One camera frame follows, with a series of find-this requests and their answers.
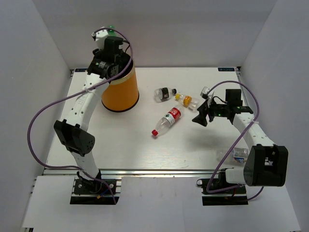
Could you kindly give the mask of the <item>green plastic bottle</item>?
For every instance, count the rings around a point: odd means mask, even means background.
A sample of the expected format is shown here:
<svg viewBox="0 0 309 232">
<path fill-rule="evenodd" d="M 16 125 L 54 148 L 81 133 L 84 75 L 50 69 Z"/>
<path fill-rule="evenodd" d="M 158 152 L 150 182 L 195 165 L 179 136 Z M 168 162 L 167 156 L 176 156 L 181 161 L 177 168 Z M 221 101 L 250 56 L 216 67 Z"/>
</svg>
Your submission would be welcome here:
<svg viewBox="0 0 309 232">
<path fill-rule="evenodd" d="M 109 36 L 117 36 L 113 25 L 108 26 L 107 33 Z"/>
</svg>

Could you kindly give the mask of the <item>large red-label clear bottle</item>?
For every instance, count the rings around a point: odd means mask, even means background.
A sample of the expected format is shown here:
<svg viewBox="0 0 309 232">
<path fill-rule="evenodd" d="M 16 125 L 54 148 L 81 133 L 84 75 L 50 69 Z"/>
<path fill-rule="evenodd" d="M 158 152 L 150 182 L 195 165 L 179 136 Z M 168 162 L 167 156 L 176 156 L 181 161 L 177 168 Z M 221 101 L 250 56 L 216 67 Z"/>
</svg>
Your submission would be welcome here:
<svg viewBox="0 0 309 232">
<path fill-rule="evenodd" d="M 157 123 L 155 128 L 152 130 L 152 136 L 162 136 L 166 134 L 169 129 L 177 122 L 183 115 L 184 107 L 177 104 L 170 109 Z"/>
</svg>

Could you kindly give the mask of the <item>black-label small clear bottle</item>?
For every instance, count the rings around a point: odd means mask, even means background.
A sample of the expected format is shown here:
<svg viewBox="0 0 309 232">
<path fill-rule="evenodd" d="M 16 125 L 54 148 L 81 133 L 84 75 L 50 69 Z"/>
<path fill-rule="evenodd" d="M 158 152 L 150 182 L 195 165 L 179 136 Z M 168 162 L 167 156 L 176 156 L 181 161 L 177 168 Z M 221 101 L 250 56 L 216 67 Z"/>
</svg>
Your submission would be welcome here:
<svg viewBox="0 0 309 232">
<path fill-rule="evenodd" d="M 169 87 L 163 87 L 158 88 L 154 91 L 154 99 L 156 102 L 164 102 L 170 99 L 171 97 L 175 96 L 177 93 L 177 89 L 175 88 L 169 88 Z"/>
</svg>

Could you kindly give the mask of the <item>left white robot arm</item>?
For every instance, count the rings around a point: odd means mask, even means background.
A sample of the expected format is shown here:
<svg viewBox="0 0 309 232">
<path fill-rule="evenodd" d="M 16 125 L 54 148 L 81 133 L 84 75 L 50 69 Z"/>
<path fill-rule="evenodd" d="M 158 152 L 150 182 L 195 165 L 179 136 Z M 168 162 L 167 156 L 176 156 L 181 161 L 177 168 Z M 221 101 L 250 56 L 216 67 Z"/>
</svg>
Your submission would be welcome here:
<svg viewBox="0 0 309 232">
<path fill-rule="evenodd" d="M 123 73 L 132 61 L 123 52 L 123 44 L 126 42 L 123 38 L 107 36 L 102 41 L 103 47 L 93 51 L 94 57 L 87 68 L 82 88 L 84 93 L 77 97 L 69 114 L 54 124 L 60 142 L 72 154 L 79 167 L 78 177 L 86 180 L 85 187 L 92 193 L 101 190 L 102 181 L 92 154 L 95 137 L 87 131 L 89 122 L 111 78 Z"/>
</svg>

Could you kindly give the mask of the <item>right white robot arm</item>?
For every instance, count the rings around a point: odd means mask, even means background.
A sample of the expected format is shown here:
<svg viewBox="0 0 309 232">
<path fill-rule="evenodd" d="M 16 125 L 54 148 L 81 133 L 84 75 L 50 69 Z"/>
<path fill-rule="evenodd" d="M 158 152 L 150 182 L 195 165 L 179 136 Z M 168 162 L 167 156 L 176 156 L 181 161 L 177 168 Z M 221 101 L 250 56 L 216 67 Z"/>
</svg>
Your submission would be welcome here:
<svg viewBox="0 0 309 232">
<path fill-rule="evenodd" d="M 206 126 L 215 117 L 227 118 L 239 132 L 244 133 L 242 138 L 249 149 L 244 167 L 221 170 L 210 189 L 228 193 L 237 185 L 282 187 L 286 180 L 288 150 L 276 145 L 254 122 L 252 109 L 243 105 L 241 90 L 227 89 L 223 104 L 215 102 L 208 87 L 203 88 L 201 97 L 205 101 L 192 121 Z"/>
</svg>

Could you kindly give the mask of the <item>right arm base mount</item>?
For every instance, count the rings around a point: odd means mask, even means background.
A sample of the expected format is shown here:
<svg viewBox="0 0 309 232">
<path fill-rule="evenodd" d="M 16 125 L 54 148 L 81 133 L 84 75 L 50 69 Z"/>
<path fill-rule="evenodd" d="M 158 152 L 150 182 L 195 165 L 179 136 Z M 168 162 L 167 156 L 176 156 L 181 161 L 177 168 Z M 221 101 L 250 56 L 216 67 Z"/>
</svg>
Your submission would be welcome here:
<svg viewBox="0 0 309 232">
<path fill-rule="evenodd" d="M 245 187 L 210 193 L 207 191 L 207 184 L 209 181 L 210 179 L 198 179 L 196 181 L 196 186 L 201 188 L 203 206 L 248 205 Z"/>
</svg>

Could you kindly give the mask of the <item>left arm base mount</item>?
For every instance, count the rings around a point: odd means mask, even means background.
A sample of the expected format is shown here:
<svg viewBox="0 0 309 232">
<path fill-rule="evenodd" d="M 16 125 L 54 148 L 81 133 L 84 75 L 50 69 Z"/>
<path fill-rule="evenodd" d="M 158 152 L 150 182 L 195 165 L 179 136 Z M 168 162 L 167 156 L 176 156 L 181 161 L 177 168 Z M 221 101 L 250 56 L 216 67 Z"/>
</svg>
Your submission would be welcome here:
<svg viewBox="0 0 309 232">
<path fill-rule="evenodd" d="M 76 178 L 73 182 L 70 204 L 115 205 L 115 203 L 118 203 L 121 181 L 117 179 L 104 179 L 104 181 L 109 185 L 114 197 L 105 184 L 96 183 L 94 186 L 90 186 Z"/>
</svg>

